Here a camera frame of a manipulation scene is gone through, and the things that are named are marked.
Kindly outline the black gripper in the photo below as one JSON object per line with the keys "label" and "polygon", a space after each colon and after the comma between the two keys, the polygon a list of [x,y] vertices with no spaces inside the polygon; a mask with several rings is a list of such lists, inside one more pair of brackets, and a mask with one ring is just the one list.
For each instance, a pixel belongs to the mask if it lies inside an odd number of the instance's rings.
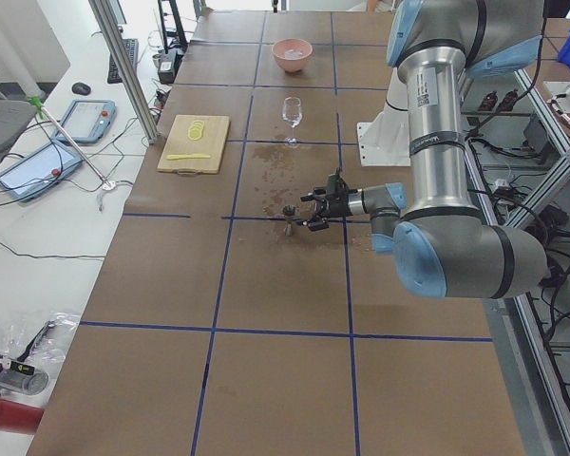
{"label": "black gripper", "polygon": [[311,232],[329,228],[329,219],[343,218],[350,215],[349,194],[347,191],[326,195],[324,187],[315,187],[312,192],[300,197],[301,201],[325,200],[323,216],[314,215],[301,221],[301,225]]}

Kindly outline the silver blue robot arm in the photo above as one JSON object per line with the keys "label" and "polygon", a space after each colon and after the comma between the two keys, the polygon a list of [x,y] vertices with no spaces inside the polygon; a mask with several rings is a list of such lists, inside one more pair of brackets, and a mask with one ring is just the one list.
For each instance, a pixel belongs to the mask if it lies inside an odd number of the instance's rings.
{"label": "silver blue robot arm", "polygon": [[391,255],[419,296],[508,298],[545,276],[540,242],[523,230],[485,225],[468,197],[460,79],[525,68],[540,53],[542,1],[405,1],[387,60],[405,85],[413,202],[400,183],[351,189],[338,174],[309,195],[318,231],[329,219],[368,214],[373,250]]}

